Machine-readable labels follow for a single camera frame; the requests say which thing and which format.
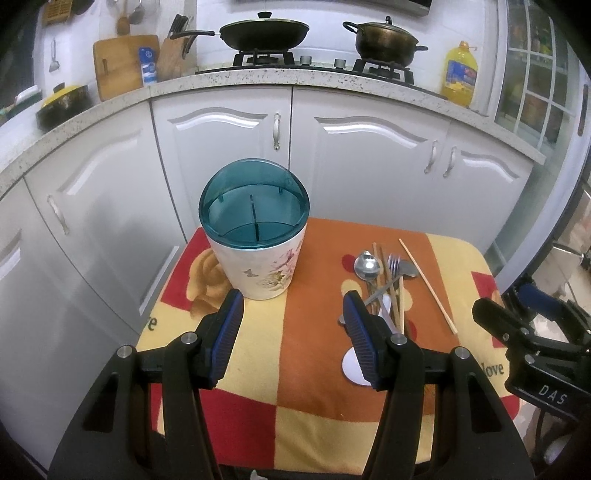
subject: table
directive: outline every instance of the table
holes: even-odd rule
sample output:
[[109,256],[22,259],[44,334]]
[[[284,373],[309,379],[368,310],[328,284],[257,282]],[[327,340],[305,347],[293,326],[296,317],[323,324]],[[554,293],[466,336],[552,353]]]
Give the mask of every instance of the table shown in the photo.
[[[363,290],[353,260],[373,242],[408,259],[402,238],[431,282],[458,336],[420,277],[405,282],[407,333],[421,347],[448,352],[462,344],[488,375],[512,418],[505,348],[472,319],[480,297],[500,301],[482,254],[438,235],[311,218],[293,281],[278,297],[245,299],[226,376],[202,403],[219,463],[254,469],[360,474],[379,422],[384,392],[351,383],[341,363],[351,342],[337,324],[342,297]],[[164,286],[137,345],[168,344],[215,312],[230,284],[198,229]],[[152,428],[164,433],[161,389],[151,389]],[[417,462],[430,457],[434,391],[427,390]]]

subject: pot handle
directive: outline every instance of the pot handle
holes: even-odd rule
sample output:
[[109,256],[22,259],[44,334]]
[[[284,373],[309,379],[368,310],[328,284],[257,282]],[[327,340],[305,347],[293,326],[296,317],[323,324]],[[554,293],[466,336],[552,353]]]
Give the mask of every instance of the pot handle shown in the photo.
[[359,28],[358,24],[353,23],[353,22],[343,22],[343,26],[349,30],[350,32],[353,33],[357,33],[357,30]]

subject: yellow bottle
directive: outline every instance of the yellow bottle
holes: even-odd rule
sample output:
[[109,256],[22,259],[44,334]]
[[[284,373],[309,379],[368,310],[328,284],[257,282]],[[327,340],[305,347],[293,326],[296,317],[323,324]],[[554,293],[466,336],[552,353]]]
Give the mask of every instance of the yellow bottle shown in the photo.
[[478,70],[476,59],[468,48],[468,43],[462,40],[458,48],[449,51],[441,86],[441,94],[461,106],[469,106],[472,101]]

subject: white cabinet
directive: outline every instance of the white cabinet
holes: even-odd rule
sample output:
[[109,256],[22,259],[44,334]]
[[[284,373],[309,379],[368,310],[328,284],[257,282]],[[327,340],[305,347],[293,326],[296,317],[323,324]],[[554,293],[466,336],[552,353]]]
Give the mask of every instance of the white cabinet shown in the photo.
[[437,186],[423,212],[429,231],[461,238],[484,253],[509,218],[533,162],[477,130],[452,122],[441,159],[433,168]]
[[185,240],[143,103],[85,130],[25,177],[63,251],[136,332]]
[[0,419],[48,467],[107,360],[138,335],[66,258],[23,181],[0,225]]
[[449,121],[399,102],[294,88],[290,170],[311,216],[429,231]]
[[156,100],[154,124],[174,204],[187,238],[199,224],[209,179],[241,158],[288,167],[291,87],[213,89]]
[[308,191],[312,216],[453,236],[485,252],[532,166],[432,112],[294,88],[290,169]]

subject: burner grate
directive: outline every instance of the burner grate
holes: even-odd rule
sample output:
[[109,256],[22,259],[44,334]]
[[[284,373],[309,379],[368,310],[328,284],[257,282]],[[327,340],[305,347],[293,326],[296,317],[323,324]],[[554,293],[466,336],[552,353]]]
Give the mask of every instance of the burner grate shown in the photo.
[[252,51],[239,51],[234,55],[234,62],[232,66],[239,67],[244,65],[244,57],[250,57],[246,59],[246,63],[252,63],[253,65],[275,65],[279,63],[279,57],[272,57],[272,55],[283,55],[284,65],[295,65],[294,55],[288,50],[277,51],[277,50],[257,50]]
[[357,59],[353,66],[353,71],[363,73],[367,64],[375,65],[368,69],[368,73],[376,75],[378,77],[387,78],[389,80],[400,80],[401,73],[404,73],[404,83],[414,85],[414,75],[408,67],[403,67],[396,62],[385,62],[372,59]]

